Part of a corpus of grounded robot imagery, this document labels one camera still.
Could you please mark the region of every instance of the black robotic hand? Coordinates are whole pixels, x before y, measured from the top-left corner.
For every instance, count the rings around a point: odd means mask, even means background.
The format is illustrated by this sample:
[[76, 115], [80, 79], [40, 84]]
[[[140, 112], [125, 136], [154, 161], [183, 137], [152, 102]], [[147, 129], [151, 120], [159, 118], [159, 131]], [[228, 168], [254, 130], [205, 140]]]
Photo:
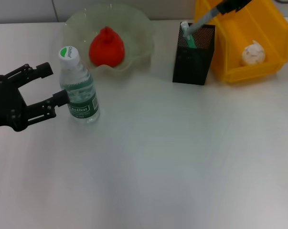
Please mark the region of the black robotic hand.
[[0, 126], [7, 125], [22, 131], [29, 125], [56, 117], [55, 106], [69, 103], [67, 92], [60, 91], [47, 100], [27, 106], [19, 88], [37, 78], [52, 75], [49, 63], [31, 68], [28, 64], [0, 75]]

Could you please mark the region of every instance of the green bottle label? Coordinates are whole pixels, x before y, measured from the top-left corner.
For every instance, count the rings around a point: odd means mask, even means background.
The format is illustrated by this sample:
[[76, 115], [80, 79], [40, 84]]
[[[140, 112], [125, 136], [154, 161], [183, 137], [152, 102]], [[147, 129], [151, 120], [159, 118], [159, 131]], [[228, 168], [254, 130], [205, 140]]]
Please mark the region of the green bottle label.
[[99, 109], [96, 92], [93, 97], [83, 103], [69, 103], [69, 112], [76, 118], [89, 118]]

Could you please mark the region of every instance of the white ball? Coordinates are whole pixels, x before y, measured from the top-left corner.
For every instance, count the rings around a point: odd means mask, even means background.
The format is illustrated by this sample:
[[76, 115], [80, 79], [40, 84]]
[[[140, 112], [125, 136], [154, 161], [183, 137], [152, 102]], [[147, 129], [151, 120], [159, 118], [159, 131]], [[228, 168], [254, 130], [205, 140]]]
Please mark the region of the white ball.
[[243, 52], [242, 58], [245, 65], [259, 64], [265, 61], [266, 54], [264, 48], [256, 41], [253, 41], [253, 43], [246, 47]]

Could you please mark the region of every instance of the green marker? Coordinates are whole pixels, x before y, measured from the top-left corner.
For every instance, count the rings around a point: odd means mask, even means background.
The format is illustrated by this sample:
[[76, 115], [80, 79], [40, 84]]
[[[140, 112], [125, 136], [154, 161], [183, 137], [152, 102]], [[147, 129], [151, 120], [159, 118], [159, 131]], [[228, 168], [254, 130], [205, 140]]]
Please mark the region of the green marker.
[[[181, 29], [183, 31], [183, 34], [188, 30], [189, 25], [187, 21], [183, 21], [181, 22]], [[185, 40], [188, 44], [188, 47], [196, 49], [197, 46], [195, 44], [195, 40], [193, 39], [192, 35], [188, 35], [187, 37], [185, 37]]]

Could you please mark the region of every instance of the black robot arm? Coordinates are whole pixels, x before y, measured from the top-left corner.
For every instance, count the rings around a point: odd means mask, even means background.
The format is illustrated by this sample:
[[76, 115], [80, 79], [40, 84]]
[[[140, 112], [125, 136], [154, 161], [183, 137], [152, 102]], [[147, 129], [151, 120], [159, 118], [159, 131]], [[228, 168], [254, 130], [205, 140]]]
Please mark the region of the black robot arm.
[[245, 7], [251, 0], [223, 0], [216, 8], [221, 14], [229, 13], [233, 10], [240, 11]]
[[15, 131], [22, 131], [29, 125], [56, 117], [55, 106], [69, 103], [65, 90], [29, 106], [19, 91], [20, 87], [30, 81], [52, 74], [52, 69], [46, 62], [36, 69], [25, 64], [7, 75], [0, 75], [0, 126], [7, 125]]

